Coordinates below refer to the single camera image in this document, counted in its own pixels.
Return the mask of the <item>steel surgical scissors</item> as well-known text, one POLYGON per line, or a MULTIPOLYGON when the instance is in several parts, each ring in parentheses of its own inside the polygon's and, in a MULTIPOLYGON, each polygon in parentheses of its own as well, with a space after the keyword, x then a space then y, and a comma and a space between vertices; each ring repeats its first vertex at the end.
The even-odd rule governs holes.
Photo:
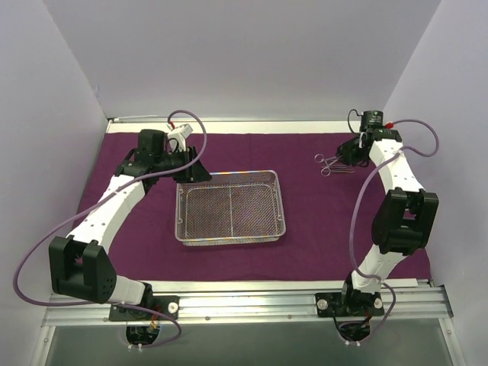
POLYGON ((330 176, 332 173, 339 173, 343 171, 342 167, 337 165, 339 162, 338 156, 326 158, 323 154, 318 153, 314 156, 314 161, 322 165, 320 168, 320 174, 323 177, 330 176))

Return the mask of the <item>wire mesh instrument tray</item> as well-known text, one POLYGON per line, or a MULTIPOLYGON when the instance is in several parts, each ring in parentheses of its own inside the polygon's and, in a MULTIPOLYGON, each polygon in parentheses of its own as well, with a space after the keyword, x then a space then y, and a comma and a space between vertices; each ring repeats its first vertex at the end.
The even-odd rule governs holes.
POLYGON ((175 238, 184 246, 274 242, 286 233, 278 174, 215 172, 176 188, 175 238))

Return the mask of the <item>steel surgical forceps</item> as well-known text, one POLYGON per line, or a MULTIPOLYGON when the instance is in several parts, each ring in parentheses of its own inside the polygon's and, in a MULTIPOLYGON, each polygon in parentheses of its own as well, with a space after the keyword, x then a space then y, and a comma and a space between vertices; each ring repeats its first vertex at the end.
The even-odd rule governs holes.
POLYGON ((331 165, 330 168, 333 171, 352 170, 352 168, 350 166, 347 166, 347 165, 331 165))

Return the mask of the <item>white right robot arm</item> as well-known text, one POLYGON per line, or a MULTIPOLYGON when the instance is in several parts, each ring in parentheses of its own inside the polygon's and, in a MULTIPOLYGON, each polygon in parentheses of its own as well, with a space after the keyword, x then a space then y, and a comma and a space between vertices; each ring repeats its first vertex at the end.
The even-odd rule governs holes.
POLYGON ((365 111, 355 137, 337 149, 346 165, 373 163, 365 181, 378 176, 385 190, 371 227, 372 247, 361 262, 349 252, 353 269, 338 299, 341 310, 350 315, 380 306, 383 281, 406 257, 426 247, 439 205, 438 195, 426 191, 415 177, 405 155, 411 148, 403 144, 395 125, 384 123, 381 111, 365 111))

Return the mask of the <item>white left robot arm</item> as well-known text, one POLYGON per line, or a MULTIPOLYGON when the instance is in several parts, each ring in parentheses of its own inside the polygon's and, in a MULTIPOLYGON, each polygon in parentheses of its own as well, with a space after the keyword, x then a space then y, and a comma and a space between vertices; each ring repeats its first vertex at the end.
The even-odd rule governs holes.
POLYGON ((153 290, 142 281, 118 275, 108 257, 111 244, 133 208, 160 178, 179 184, 212 179, 195 147, 186 139, 192 128, 183 124, 169 133, 144 129, 137 145, 124 157, 106 191, 87 217, 68 236, 49 244, 53 292, 92 303, 126 303, 135 319, 154 309, 153 290))

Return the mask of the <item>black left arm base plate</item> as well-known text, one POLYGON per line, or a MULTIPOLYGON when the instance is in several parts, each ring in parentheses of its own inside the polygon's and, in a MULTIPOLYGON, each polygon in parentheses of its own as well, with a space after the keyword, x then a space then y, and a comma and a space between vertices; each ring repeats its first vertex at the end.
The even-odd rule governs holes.
MULTIPOLYGON (((156 295, 150 309, 158 311, 171 319, 177 319, 179 302, 180 297, 176 295, 156 295)), ((112 305, 108 319, 113 322, 132 322, 162 319, 162 317, 142 310, 126 309, 118 305, 112 305)))

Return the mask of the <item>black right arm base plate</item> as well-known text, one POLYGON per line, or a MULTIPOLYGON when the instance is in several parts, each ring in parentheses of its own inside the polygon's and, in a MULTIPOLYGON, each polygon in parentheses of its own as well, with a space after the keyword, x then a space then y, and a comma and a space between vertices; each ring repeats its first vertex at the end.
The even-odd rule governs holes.
POLYGON ((351 295, 346 297, 339 292, 319 292, 314 294, 318 317, 368 317, 385 314, 379 293, 351 295))

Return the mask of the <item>aluminium front frame rail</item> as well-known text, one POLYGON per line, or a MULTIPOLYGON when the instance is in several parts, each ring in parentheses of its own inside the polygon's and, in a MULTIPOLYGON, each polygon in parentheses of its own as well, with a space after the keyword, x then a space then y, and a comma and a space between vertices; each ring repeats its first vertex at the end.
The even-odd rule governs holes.
MULTIPOLYGON (((45 326, 146 326, 150 319, 113 321, 108 305, 49 308, 45 326)), ((389 320, 446 319, 453 312, 444 292, 434 288, 397 290, 389 320)), ((180 295, 180 325, 239 323, 331 322, 317 315, 314 293, 275 291, 268 293, 186 293, 180 295)))

